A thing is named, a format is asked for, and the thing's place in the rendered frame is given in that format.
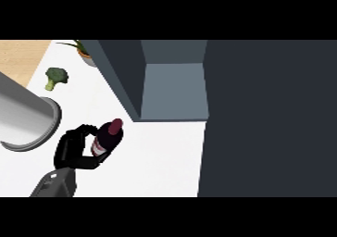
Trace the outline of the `pale grey cylinder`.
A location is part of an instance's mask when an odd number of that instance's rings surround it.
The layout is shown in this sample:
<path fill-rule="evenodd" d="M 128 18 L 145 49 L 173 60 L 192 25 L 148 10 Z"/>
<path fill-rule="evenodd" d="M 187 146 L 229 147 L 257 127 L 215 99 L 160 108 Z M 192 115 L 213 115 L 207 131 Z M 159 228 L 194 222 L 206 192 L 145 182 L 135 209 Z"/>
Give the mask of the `pale grey cylinder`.
<path fill-rule="evenodd" d="M 57 132 L 63 109 L 0 72 L 0 144 L 14 152 L 38 148 Z"/>

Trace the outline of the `dark red wine bottle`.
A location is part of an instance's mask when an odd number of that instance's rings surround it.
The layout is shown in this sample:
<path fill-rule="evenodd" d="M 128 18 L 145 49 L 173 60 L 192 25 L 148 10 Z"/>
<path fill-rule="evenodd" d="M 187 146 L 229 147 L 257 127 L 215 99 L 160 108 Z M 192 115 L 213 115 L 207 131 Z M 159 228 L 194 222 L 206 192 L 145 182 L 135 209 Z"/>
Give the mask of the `dark red wine bottle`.
<path fill-rule="evenodd" d="M 107 122 L 98 129 L 95 140 L 91 146 L 91 152 L 94 156 L 102 155 L 105 152 L 113 152 L 119 146 L 123 138 L 123 121 L 116 118 L 111 122 Z"/>

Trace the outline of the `potted green plant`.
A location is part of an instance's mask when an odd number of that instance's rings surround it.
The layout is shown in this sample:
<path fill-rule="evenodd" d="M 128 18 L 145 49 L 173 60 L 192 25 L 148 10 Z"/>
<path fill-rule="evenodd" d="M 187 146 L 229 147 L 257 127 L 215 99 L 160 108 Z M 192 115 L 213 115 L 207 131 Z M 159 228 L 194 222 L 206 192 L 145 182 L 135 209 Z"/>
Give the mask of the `potted green plant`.
<path fill-rule="evenodd" d="M 73 46 L 77 49 L 77 53 L 79 53 L 85 63 L 91 67 L 97 68 L 97 64 L 94 62 L 91 54 L 88 53 L 88 51 L 85 49 L 85 45 L 83 45 L 82 41 L 80 40 L 73 40 L 73 42 L 74 42 L 73 44 L 70 44 L 70 43 L 57 43 L 57 44 L 64 44 L 64 45 Z"/>

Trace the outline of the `green broccoli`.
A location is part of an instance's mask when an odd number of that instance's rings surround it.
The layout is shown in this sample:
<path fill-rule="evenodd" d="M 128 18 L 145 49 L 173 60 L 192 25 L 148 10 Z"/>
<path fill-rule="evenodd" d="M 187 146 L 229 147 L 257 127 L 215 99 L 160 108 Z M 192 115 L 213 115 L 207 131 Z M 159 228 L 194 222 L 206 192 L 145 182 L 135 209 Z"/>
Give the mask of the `green broccoli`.
<path fill-rule="evenodd" d="M 64 69 L 49 68 L 46 71 L 48 75 L 48 85 L 46 90 L 52 91 L 58 83 L 67 83 L 69 75 Z"/>

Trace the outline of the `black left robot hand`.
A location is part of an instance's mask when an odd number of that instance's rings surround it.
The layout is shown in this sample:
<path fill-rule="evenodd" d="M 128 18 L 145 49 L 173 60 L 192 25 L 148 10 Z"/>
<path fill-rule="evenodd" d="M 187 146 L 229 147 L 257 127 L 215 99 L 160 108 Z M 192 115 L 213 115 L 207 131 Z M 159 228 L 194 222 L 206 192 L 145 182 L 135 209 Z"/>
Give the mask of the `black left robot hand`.
<path fill-rule="evenodd" d="M 95 169 L 110 156 L 105 151 L 100 156 L 83 156 L 85 138 L 89 134 L 95 135 L 98 128 L 92 125 L 82 125 L 77 129 L 70 130 L 61 137 L 54 156 L 54 167 Z"/>

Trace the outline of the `dark grey open cabinet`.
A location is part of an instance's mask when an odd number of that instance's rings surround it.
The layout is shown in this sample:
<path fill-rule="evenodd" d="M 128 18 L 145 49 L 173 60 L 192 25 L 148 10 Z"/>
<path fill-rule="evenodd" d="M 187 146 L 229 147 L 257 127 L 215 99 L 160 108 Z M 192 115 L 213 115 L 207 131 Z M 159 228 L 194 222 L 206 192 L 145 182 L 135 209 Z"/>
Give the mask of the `dark grey open cabinet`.
<path fill-rule="evenodd" d="M 136 122 L 204 121 L 204 40 L 85 40 L 97 68 Z"/>

